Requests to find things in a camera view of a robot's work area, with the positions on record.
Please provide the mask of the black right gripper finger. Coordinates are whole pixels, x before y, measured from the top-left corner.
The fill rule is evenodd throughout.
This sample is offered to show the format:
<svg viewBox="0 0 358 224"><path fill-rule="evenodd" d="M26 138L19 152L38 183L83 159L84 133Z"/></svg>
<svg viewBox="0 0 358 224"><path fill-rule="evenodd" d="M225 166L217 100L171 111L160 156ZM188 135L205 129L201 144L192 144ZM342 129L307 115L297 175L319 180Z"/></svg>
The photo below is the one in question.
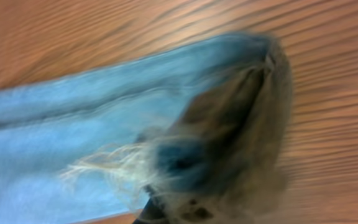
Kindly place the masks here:
<svg viewBox="0 0 358 224"><path fill-rule="evenodd" d="M170 224L170 222L163 210L152 199L149 199L132 224Z"/></svg>

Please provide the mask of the blue denim jeans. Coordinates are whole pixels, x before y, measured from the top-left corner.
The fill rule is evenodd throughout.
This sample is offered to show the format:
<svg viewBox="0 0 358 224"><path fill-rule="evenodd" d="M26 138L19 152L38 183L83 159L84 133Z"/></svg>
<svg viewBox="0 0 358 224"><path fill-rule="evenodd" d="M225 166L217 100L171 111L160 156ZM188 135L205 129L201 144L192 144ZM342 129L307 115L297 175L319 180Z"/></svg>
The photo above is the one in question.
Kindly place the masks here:
<svg viewBox="0 0 358 224"><path fill-rule="evenodd" d="M292 98L261 34L1 90L0 223L138 217L149 199L170 223L252 223L286 189Z"/></svg>

